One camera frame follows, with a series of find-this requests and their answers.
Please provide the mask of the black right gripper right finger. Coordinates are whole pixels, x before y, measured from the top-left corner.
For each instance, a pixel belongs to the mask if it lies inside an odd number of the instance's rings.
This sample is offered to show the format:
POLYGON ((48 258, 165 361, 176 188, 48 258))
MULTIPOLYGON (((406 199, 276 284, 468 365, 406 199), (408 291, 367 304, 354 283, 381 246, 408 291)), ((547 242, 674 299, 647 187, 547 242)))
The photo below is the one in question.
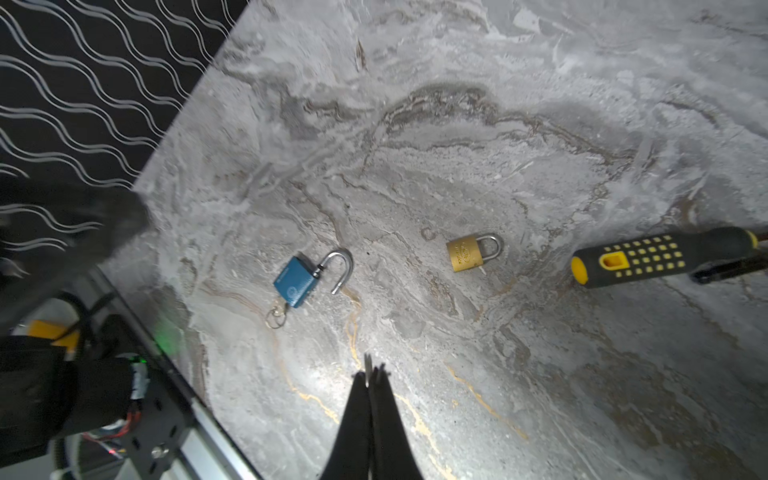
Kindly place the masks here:
POLYGON ((422 479, 384 364, 373 368, 368 393, 372 422, 372 478, 422 479))

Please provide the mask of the blue padlock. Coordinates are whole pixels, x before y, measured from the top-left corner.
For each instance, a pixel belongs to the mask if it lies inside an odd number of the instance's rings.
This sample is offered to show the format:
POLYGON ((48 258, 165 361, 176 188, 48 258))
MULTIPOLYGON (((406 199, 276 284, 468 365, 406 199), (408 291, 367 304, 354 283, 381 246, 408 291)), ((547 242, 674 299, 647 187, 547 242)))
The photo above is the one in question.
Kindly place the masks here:
POLYGON ((288 307, 299 308, 314 290, 328 264, 336 258, 345 265, 342 276, 331 290, 331 294, 336 295, 347 284, 354 270, 351 252, 343 248, 329 252, 318 264, 312 264, 299 255, 293 256, 273 281, 273 286, 288 307))

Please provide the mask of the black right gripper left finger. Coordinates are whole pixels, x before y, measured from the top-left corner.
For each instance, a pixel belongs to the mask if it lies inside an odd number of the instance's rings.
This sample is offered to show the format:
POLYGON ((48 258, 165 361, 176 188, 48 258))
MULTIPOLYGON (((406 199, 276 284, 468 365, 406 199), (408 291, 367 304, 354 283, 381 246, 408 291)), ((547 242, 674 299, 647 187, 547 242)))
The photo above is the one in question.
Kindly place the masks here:
POLYGON ((320 479, 368 479, 371 456, 371 405, 366 375, 353 378, 330 457, 320 479))

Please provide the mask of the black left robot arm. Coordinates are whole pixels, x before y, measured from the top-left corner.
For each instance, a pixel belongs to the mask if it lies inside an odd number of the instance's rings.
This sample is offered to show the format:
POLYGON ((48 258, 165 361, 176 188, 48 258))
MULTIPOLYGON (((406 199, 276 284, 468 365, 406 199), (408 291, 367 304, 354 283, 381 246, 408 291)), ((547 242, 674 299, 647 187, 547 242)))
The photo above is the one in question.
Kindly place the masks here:
POLYGON ((36 211, 64 234, 64 250, 24 260, 1 281, 1 465, 47 454, 52 441, 125 420, 139 368, 126 359, 91 358, 95 318, 112 293, 87 303, 76 281, 143 230, 148 214, 134 191, 5 178, 1 237, 18 229, 18 207, 36 211))

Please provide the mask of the small brass padlock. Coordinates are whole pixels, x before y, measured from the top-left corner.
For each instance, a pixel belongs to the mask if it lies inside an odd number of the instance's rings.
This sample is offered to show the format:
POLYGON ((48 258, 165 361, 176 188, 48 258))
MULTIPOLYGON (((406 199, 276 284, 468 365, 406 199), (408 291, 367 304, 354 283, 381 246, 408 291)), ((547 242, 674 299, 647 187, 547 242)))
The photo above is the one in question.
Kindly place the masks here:
POLYGON ((504 241, 495 233, 465 236, 446 243, 448 256, 454 272, 462 272, 484 265, 497 258, 503 251, 504 241), (492 242, 494 249, 486 251, 483 242, 492 242))

